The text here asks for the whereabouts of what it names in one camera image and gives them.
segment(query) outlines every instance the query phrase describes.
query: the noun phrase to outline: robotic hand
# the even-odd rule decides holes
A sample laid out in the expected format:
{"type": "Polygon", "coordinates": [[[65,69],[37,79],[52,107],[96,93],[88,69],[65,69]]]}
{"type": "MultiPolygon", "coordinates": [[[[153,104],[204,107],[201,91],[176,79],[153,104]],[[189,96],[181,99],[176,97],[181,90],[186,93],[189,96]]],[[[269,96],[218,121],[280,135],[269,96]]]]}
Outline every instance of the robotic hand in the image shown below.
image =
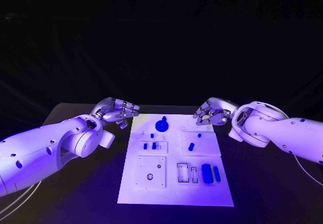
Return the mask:
{"type": "Polygon", "coordinates": [[[22,132],[0,142],[0,197],[25,189],[58,172],[68,161],[87,157],[101,145],[110,148],[114,135],[103,127],[139,116],[140,107],[106,98],[90,114],[22,132]]]}
{"type": "Polygon", "coordinates": [[[273,141],[277,147],[310,161],[323,164],[323,123],[303,118],[289,118],[273,105],[251,102],[241,107],[221,98],[210,98],[198,109],[197,125],[224,125],[233,119],[230,136],[266,147],[273,141]]]}

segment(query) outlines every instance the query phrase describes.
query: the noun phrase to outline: table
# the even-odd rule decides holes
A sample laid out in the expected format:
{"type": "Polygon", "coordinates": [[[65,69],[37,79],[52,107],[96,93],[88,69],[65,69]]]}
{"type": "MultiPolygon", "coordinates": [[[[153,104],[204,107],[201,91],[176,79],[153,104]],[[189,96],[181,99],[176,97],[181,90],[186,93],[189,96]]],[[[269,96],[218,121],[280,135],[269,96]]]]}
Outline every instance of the table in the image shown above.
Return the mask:
{"type": "MultiPolygon", "coordinates": [[[[94,105],[61,103],[45,125],[90,113],[94,105]]],[[[142,113],[194,114],[197,106],[142,105],[142,113]]],[[[99,146],[48,177],[5,223],[323,223],[323,187],[303,172],[296,159],[273,143],[257,148],[230,136],[231,124],[214,126],[236,207],[117,204],[130,126],[116,134],[110,149],[99,146]]],[[[323,182],[313,162],[302,163],[323,182]]],[[[0,198],[15,200],[24,191],[0,198]]]]}

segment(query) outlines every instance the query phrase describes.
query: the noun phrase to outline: circular hole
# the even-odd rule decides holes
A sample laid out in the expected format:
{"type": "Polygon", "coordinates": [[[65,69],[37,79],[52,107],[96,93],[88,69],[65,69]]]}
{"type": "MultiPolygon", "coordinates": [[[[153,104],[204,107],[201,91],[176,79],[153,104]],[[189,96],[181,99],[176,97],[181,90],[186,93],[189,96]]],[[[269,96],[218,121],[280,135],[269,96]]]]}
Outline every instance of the circular hole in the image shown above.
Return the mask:
{"type": "Polygon", "coordinates": [[[22,160],[16,161],[16,166],[18,166],[19,169],[22,169],[22,160]]]}
{"type": "Polygon", "coordinates": [[[152,180],[153,179],[153,174],[148,175],[148,179],[152,180]]]}
{"type": "Polygon", "coordinates": [[[52,148],[51,147],[47,148],[47,152],[48,152],[49,155],[52,155],[52,148]]]}

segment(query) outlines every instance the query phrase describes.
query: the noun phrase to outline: blue object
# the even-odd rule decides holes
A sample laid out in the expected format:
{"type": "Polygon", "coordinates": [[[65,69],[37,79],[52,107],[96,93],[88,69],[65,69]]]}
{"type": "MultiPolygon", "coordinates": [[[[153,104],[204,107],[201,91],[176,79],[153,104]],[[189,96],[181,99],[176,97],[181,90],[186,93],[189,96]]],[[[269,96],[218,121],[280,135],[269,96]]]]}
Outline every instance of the blue object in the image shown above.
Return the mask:
{"type": "Polygon", "coordinates": [[[194,143],[191,143],[189,150],[194,151],[194,143]]]}
{"type": "Polygon", "coordinates": [[[166,122],[166,117],[163,116],[163,119],[158,121],[156,123],[156,130],[159,132],[166,132],[169,129],[169,123],[166,122]]]}
{"type": "Polygon", "coordinates": [[[215,175],[215,180],[217,180],[217,182],[221,182],[221,174],[220,174],[220,169],[218,169],[218,167],[214,167],[214,175],[215,175]]]}
{"type": "Polygon", "coordinates": [[[214,183],[214,176],[210,164],[202,165],[202,174],[204,174],[204,182],[214,183]]]}

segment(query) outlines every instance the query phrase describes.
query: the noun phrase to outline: white board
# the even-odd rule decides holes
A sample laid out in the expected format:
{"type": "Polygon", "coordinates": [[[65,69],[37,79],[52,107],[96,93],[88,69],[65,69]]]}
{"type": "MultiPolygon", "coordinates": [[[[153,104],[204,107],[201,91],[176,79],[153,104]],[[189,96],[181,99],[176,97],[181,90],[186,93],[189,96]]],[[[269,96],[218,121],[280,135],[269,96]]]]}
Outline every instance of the white board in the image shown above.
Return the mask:
{"type": "MultiPolygon", "coordinates": [[[[192,136],[198,133],[205,133],[205,140],[208,139],[208,145],[218,146],[218,140],[214,134],[212,125],[197,126],[192,115],[176,114],[140,114],[133,119],[130,142],[124,163],[122,187],[119,203],[129,204],[172,204],[172,205],[201,205],[201,206],[234,206],[233,196],[230,191],[230,185],[225,176],[225,170],[221,159],[221,151],[218,153],[208,154],[208,150],[199,150],[197,155],[185,156],[184,153],[184,132],[192,132],[192,136]],[[169,130],[161,133],[156,130],[156,122],[166,116],[169,123],[169,130]],[[168,142],[166,154],[150,154],[148,151],[142,153],[143,142],[168,142]],[[148,167],[139,170],[139,158],[146,157],[145,164],[148,167]],[[161,179],[156,179],[156,183],[163,188],[158,188],[158,184],[153,184],[148,179],[149,172],[159,173],[162,170],[156,170],[156,163],[165,158],[165,185],[162,185],[161,179]],[[179,170],[178,163],[188,164],[189,170],[189,182],[179,182],[179,170]],[[211,164],[220,169],[221,182],[211,184],[204,183],[202,178],[202,164],[211,164]],[[198,183],[192,183],[192,168],[198,169],[198,183]],[[142,178],[142,186],[137,186],[139,179],[142,178]]],[[[202,137],[197,139],[197,146],[202,144],[202,137]]]]}

